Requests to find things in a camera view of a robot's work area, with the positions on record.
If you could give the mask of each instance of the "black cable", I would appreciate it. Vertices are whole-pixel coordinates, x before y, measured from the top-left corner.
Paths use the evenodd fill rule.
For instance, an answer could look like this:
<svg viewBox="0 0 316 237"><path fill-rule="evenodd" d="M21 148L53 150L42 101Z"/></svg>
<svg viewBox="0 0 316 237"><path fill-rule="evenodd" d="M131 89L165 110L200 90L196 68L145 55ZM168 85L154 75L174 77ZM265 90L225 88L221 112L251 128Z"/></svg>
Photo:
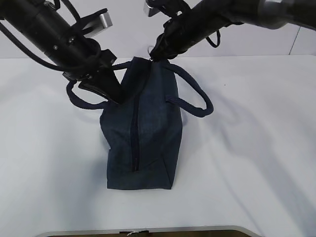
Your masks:
<svg viewBox="0 0 316 237"><path fill-rule="evenodd" d="M54 0L54 5L55 5L55 9L56 11L60 9L60 0Z"/></svg>
<svg viewBox="0 0 316 237"><path fill-rule="evenodd" d="M220 44L221 44L221 33L219 31L216 32L216 36L217 36L217 44L215 44L210 37L206 37L207 42L213 47L213 48L217 48Z"/></svg>
<svg viewBox="0 0 316 237"><path fill-rule="evenodd" d="M1 22L0 22L0 31L9 38L9 40L15 44L15 46L17 46L20 50L22 50L27 56L29 56L31 59L33 59L34 61L36 61L37 63L41 64L44 67L53 69L55 71L60 71L60 72L77 72L79 70L84 70L86 68L88 68L89 66L93 65L94 63L96 63L96 61L98 60L98 58L101 55L101 47L98 44L98 52L97 54L93 57L93 60L85 65L81 65L78 67L59 67L56 66L54 64L50 64L48 62L46 62L45 60L41 59L40 57L38 57L37 55L35 55L34 53L32 53L27 47L25 47Z"/></svg>
<svg viewBox="0 0 316 237"><path fill-rule="evenodd" d="M71 4L69 0L61 0L63 4L66 6L66 8L70 11L70 13L74 16L75 20L79 22L81 20L81 17L75 7Z"/></svg>
<svg viewBox="0 0 316 237"><path fill-rule="evenodd" d="M236 26L241 26L243 25L244 23L243 22L233 22L232 25L236 25Z"/></svg>

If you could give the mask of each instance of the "bag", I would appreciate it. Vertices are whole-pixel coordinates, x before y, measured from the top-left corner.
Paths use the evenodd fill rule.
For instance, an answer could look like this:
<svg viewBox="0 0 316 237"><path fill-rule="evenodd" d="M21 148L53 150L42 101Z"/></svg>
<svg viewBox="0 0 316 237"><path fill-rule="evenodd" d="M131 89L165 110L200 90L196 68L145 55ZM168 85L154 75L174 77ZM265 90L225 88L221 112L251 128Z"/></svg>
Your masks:
<svg viewBox="0 0 316 237"><path fill-rule="evenodd" d="M125 68L121 85L126 99L121 105L84 102L72 92L74 81L67 86L67 93L77 107L104 109L100 123L110 145L109 189L171 189L182 138L180 108L202 118L213 112L213 105L186 71L167 60L151 62L135 57L114 66L114 70ZM205 110L178 97L174 73L201 95Z"/></svg>

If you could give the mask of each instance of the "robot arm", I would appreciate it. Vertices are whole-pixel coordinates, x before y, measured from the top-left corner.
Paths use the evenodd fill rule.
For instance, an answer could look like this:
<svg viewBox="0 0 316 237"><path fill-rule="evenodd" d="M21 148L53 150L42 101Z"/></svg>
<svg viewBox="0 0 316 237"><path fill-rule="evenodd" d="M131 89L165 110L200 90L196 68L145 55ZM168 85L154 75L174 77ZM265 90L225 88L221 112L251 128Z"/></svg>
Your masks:
<svg viewBox="0 0 316 237"><path fill-rule="evenodd" d="M177 11L183 0L146 0L145 12ZM150 53L154 61L172 59L222 27L248 23L278 29L286 23L316 30L316 0L202 0L193 9L179 10L164 24L164 33Z"/></svg>
<svg viewBox="0 0 316 237"><path fill-rule="evenodd" d="M38 63L64 72L69 80L80 81L79 88L121 103L123 91L112 70L117 58L89 39L112 25L107 9L81 18L69 0L61 1L76 19L73 26L57 13L59 0L55 4L45 0L0 0L0 20L8 21L56 65L34 55L1 22L0 30Z"/></svg>

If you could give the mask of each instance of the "zipper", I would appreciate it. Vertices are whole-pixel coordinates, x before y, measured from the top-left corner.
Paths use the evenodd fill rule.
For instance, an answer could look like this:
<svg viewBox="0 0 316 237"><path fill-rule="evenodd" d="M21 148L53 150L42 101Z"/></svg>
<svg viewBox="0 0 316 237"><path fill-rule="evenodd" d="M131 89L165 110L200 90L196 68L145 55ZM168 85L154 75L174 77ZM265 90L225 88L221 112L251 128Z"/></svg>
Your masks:
<svg viewBox="0 0 316 237"><path fill-rule="evenodd" d="M134 111L132 118L132 125L130 129L131 149L132 149L132 171L137 172L139 170L139 134L138 134L138 112L139 112L139 100L141 94L138 94L134 99Z"/></svg>

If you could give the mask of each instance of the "bag handle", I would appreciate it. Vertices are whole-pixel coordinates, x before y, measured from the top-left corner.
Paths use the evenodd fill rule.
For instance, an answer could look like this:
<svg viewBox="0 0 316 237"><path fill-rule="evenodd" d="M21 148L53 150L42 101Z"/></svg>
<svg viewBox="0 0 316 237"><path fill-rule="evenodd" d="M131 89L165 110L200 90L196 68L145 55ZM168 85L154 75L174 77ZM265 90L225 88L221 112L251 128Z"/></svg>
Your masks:
<svg viewBox="0 0 316 237"><path fill-rule="evenodd" d="M130 67L130 65L132 64L131 61L129 62L125 62L125 63L121 63L121 64L117 64L113 66L113 70L122 70L122 69L127 69ZM70 99L70 102L80 108L80 109L84 109L84 110L103 110L107 107L108 102L104 101L102 103L99 104L90 104L88 102L85 102L84 100L80 99L78 96L76 96L76 94L74 94L73 89L74 86L77 84L76 80L71 80L69 81L67 87L66 87L66 91L67 91L67 95Z"/></svg>
<svg viewBox="0 0 316 237"><path fill-rule="evenodd" d="M189 73L187 73L183 68L174 64L167 64L167 65L164 65L163 67L176 73L180 77L182 77L204 99L206 103L206 109L204 110L202 108L197 108L189 104L188 102L184 101L183 99L179 97L175 97L173 95L166 95L165 96L166 102L177 105L180 108L187 111L188 113L199 118L203 118L214 112L214 107L211 100L209 99L207 94L201 89L201 87L196 82L196 80L194 80L194 78Z"/></svg>

